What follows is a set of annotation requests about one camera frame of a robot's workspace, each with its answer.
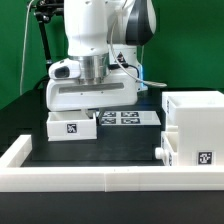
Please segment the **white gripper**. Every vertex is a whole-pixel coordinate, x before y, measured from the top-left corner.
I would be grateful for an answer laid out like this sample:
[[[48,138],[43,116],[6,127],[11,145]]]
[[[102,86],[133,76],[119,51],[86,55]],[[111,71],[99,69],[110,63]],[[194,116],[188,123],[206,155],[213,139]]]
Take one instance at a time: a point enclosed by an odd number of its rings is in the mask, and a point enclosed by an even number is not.
[[[46,91],[50,111],[86,109],[90,119],[99,116],[95,108],[133,105],[136,102],[137,83],[120,70],[112,71],[100,84],[80,85],[76,80],[50,80]]]

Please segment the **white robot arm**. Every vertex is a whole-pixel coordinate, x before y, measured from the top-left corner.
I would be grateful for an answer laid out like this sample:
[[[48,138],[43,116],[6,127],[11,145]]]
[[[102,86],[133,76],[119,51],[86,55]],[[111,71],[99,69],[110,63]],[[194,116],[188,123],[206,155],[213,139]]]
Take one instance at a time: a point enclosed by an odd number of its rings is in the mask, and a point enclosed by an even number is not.
[[[152,0],[64,0],[68,57],[49,68],[47,108],[52,112],[133,105],[137,75],[109,69],[112,47],[142,46],[154,35]]]

